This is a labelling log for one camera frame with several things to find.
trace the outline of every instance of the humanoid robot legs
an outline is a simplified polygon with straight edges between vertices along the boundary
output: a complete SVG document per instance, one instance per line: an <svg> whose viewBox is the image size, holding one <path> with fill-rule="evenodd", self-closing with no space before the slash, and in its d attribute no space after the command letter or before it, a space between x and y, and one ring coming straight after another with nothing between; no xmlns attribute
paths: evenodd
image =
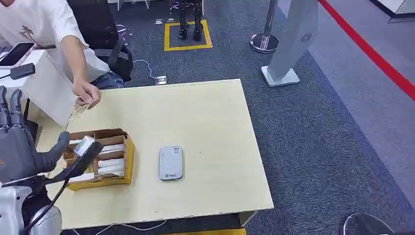
<svg viewBox="0 0 415 235"><path fill-rule="evenodd" d="M202 0L193 0L192 2L181 0L179 7L179 18L180 18L180 39L187 39L187 29L189 24L186 22L186 8L190 5L194 5L194 15L195 15L195 30L193 33L193 39L195 41L200 41L203 34L203 25L201 24L202 20Z"/></svg>

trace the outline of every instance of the yellow cardboard box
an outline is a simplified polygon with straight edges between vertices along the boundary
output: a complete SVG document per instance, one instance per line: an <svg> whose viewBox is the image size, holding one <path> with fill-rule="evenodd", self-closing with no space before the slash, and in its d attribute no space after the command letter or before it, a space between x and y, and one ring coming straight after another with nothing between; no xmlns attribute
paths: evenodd
<svg viewBox="0 0 415 235"><path fill-rule="evenodd" d="M125 145L124 151L98 155L97 158L94 159L94 162L91 165L92 167L89 167L89 171L92 170L94 172L94 178L86 181L71 182L68 184L67 188L76 191L84 188L131 184L135 147L131 138L128 137L128 134L121 129L106 129L70 133L69 138L71 140L80 140L87 135L100 141L104 146L123 143ZM70 144L64 153L64 160L67 162L67 165L71 164L76 158L76 155L73 152L76 145L77 144ZM124 176L116 176L113 174L97 175L99 160L116 158L124 158Z"/></svg>

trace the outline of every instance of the white cable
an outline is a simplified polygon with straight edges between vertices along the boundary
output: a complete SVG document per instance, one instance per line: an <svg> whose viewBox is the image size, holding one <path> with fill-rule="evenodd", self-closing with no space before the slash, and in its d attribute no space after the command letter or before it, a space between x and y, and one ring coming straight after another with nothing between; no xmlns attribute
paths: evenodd
<svg viewBox="0 0 415 235"><path fill-rule="evenodd" d="M80 235L75 229L72 229L75 233L76 233L76 235Z"/></svg>
<svg viewBox="0 0 415 235"><path fill-rule="evenodd" d="M95 235L101 234L103 231L105 231L105 230L109 229L109 228L110 228L110 227L112 227L113 225L115 225L115 224L112 224L112 225L108 226L107 228L105 228L105 229L101 230L100 232L98 232L98 233L97 233L97 234L95 234Z"/></svg>
<svg viewBox="0 0 415 235"><path fill-rule="evenodd" d="M161 226L163 226L166 222L167 222L167 220L163 221L161 224L159 224L159 225L157 225L157 226L154 226L154 227L151 227L151 228L148 228L148 229L139 229L139 228L137 228L137 227L134 227L134 226L132 226L132 225L128 225L128 224L112 224L112 225L108 226L107 228L105 228L105 229L103 229L103 230L99 231L99 232L98 232L97 234L95 234L95 235L99 235L99 234L101 234L102 232L104 232L105 230L109 229L110 227L112 227L112 226L114 226L114 225L122 225L122 226L125 226L125 227L133 228L133 229L138 230L138 231L148 231L148 230L152 230L152 229L156 229L156 228L158 228L158 227L161 227ZM76 235L80 235L80 234L79 234L79 233L78 233L75 229L72 229L72 230L76 233Z"/></svg>
<svg viewBox="0 0 415 235"><path fill-rule="evenodd" d="M148 66L148 70L150 70L150 77L151 77L151 78L153 78L153 79L157 79L157 78L155 78L155 77L153 77L153 76L151 75L153 72L151 71L150 64L149 64L146 60L136 60L136 61L134 61L133 63L136 63L136 62L139 62L139 61L144 61L144 62L146 62L146 63L147 63L147 66Z"/></svg>
<svg viewBox="0 0 415 235"><path fill-rule="evenodd" d="M157 225L157 226L154 226L154 227L151 227L151 228L148 228L148 229L139 229L139 228L137 228L137 227L134 227L134 226L132 226L132 225L128 225L128 224L120 224L120 225L125 226L125 227L129 227L129 228L133 228L133 229L138 230L138 231L148 231L148 230L152 230L152 229L156 229L156 228L158 228L158 227L161 227L161 226L163 226L166 222L167 222L167 220L163 221L161 224L159 224L159 225Z"/></svg>

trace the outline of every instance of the gray device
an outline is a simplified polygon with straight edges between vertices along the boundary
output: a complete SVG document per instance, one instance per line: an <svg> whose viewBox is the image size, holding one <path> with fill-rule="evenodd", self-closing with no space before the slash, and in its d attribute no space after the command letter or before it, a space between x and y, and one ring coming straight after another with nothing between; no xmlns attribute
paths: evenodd
<svg viewBox="0 0 415 235"><path fill-rule="evenodd" d="M159 153L159 178L178 180L183 177L183 149L180 146L163 147Z"/></svg>

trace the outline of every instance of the smartphone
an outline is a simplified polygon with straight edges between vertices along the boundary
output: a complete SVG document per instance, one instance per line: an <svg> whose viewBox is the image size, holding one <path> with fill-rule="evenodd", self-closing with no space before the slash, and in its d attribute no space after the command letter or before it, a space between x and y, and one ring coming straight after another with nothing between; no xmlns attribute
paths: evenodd
<svg viewBox="0 0 415 235"><path fill-rule="evenodd" d="M35 43L19 43L0 60L0 69L12 69L20 66L35 49Z"/></svg>

